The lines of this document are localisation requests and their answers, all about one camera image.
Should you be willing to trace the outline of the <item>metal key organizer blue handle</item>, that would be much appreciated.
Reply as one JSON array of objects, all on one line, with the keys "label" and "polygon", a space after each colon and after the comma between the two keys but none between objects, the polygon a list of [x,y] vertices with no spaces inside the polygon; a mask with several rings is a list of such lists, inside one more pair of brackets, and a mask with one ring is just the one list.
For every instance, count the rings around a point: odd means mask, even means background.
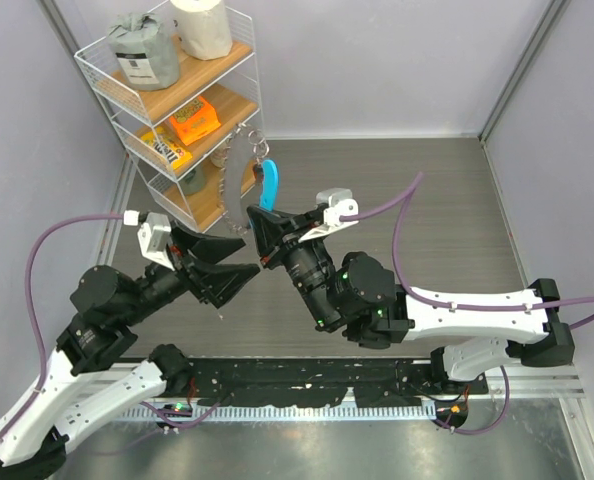
[{"label": "metal key organizer blue handle", "polygon": [[[226,166],[221,169],[219,195],[223,219],[232,233],[243,236],[250,229],[242,199],[255,185],[261,186],[258,205],[273,210],[278,197],[280,174],[277,164],[269,156],[270,146],[263,133],[248,123],[239,123],[230,135],[230,149]],[[253,168],[263,169],[264,179],[256,184]]]}]

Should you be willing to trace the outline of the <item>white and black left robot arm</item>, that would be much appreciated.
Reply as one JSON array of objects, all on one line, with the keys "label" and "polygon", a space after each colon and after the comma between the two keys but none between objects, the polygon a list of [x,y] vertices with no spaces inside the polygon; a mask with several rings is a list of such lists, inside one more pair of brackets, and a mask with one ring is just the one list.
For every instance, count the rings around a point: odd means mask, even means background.
[{"label": "white and black left robot arm", "polygon": [[161,344],[126,377],[88,397],[80,393],[110,370],[136,342],[131,328],[185,294],[220,308],[260,269],[228,264],[241,238],[141,225],[148,259],[137,278],[108,266],[90,268],[71,295],[76,309],[38,379],[0,418],[0,479],[46,479],[69,453],[132,406],[165,394],[184,395],[193,369],[173,344]]}]

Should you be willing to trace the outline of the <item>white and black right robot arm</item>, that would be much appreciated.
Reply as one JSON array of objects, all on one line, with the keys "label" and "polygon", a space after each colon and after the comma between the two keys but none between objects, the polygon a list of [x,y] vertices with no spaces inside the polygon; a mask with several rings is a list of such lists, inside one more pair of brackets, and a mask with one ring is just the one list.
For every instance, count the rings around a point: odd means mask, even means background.
[{"label": "white and black right robot arm", "polygon": [[406,288],[393,271],[363,251],[336,266],[325,237],[354,225],[353,200],[319,205],[303,214],[247,214],[261,265],[283,267],[319,331],[341,331],[363,348],[456,336],[463,343],[431,353],[432,387],[450,394],[480,374],[510,363],[532,368],[572,362],[574,340],[554,307],[546,306],[551,280],[507,294],[471,295]]}]

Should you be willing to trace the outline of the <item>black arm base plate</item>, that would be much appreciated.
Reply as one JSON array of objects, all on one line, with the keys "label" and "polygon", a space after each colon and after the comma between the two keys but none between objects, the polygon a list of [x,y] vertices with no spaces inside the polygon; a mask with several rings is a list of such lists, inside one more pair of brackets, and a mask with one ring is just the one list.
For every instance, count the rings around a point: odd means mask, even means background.
[{"label": "black arm base plate", "polygon": [[486,394],[480,374],[470,384],[440,381],[428,363],[396,358],[190,358],[151,356],[163,371],[163,396],[191,395],[201,406],[322,408],[348,392],[360,408],[419,406],[423,397]]}]

